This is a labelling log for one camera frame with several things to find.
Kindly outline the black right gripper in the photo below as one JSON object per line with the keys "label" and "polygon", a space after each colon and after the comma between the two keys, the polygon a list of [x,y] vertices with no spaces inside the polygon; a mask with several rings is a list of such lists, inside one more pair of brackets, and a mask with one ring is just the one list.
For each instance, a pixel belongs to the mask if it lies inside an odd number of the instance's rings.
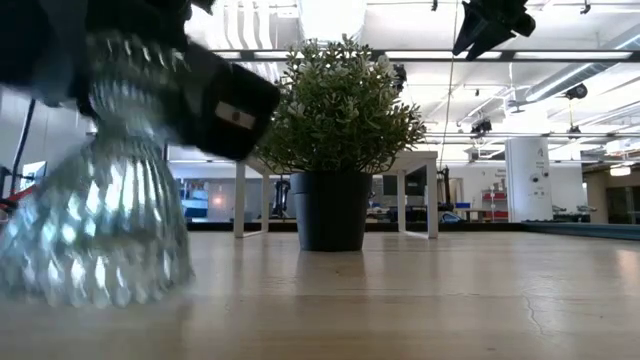
{"label": "black right gripper", "polygon": [[[466,59],[475,60],[494,47],[512,39],[515,34],[530,36],[535,20],[527,13],[527,0],[469,0],[463,24],[454,43],[452,53],[467,51]],[[490,30],[487,21],[503,25],[508,30]]]}

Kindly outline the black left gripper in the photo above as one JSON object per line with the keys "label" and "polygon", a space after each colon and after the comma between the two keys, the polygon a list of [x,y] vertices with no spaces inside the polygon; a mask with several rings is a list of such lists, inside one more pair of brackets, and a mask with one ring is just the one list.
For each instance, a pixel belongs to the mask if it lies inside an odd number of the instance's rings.
{"label": "black left gripper", "polygon": [[1,86],[50,108],[95,115],[89,78],[57,36],[118,31],[178,48],[194,7],[212,13],[215,0],[1,0]]}

